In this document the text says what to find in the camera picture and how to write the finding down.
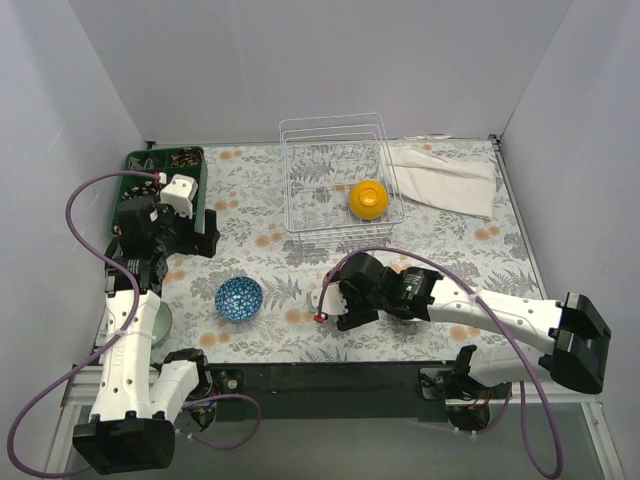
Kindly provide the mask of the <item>orange patterned bowl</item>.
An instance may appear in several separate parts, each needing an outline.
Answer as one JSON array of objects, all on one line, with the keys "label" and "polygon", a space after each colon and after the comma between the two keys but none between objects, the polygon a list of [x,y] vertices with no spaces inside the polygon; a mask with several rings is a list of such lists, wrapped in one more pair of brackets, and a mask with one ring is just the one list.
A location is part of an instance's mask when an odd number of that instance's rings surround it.
[{"label": "orange patterned bowl", "polygon": [[391,314],[399,319],[419,318],[424,312],[425,293],[423,284],[425,275],[418,267],[409,267],[401,272],[400,281],[391,296]]}]

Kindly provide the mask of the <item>blue triangle patterned bowl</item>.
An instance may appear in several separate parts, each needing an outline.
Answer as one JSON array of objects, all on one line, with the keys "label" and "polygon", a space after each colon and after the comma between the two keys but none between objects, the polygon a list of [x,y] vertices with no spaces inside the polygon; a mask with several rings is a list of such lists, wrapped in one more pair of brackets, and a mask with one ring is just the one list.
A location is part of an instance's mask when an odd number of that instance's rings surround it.
[{"label": "blue triangle patterned bowl", "polygon": [[215,294],[215,307],[227,321],[244,323],[258,313],[263,299],[261,286],[252,278],[240,276],[220,285]]}]

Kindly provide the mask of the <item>yellow bowl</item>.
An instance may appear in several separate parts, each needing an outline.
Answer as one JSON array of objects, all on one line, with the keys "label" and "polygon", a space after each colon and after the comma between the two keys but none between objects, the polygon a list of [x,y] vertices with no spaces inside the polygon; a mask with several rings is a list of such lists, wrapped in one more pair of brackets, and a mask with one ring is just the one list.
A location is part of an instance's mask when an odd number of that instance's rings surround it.
[{"label": "yellow bowl", "polygon": [[365,180],[354,185],[348,196],[351,213],[365,221],[381,217],[389,205],[387,189],[374,180]]}]

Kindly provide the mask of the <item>white wire dish rack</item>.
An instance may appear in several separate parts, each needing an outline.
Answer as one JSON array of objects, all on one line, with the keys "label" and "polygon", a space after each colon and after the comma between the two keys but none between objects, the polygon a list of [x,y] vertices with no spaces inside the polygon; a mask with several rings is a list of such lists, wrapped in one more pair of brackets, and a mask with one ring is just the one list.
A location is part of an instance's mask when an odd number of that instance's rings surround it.
[{"label": "white wire dish rack", "polygon": [[[295,247],[348,252],[391,241],[406,214],[379,114],[286,119],[279,133],[285,228]],[[380,182],[389,194],[376,220],[361,220],[348,206],[351,188],[365,180]]]}]

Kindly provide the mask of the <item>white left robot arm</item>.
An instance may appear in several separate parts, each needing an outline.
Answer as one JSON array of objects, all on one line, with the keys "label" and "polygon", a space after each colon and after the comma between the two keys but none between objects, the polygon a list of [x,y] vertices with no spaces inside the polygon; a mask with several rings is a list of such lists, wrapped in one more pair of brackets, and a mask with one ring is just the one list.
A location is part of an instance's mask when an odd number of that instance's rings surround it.
[{"label": "white left robot arm", "polygon": [[220,238],[216,211],[189,219],[156,197],[137,197],[117,212],[120,232],[104,252],[108,348],[89,419],[75,426],[72,439],[101,475],[168,467],[183,404],[205,398],[213,387],[198,348],[169,353],[155,381],[150,370],[167,260],[175,253],[213,257]]}]

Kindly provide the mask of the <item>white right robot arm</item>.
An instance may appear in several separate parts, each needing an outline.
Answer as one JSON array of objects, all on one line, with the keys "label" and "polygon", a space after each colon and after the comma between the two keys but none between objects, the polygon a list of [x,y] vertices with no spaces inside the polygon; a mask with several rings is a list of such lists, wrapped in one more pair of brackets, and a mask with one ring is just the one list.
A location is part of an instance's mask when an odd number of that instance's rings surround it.
[{"label": "white right robot arm", "polygon": [[452,323],[502,335],[505,347],[461,349],[451,370],[432,387],[449,396],[475,397],[505,384],[553,381],[588,395],[604,387],[611,329],[585,295],[531,300],[474,290],[428,260],[395,271],[369,251],[357,251],[325,277],[317,301],[347,331],[385,312],[401,320]]}]

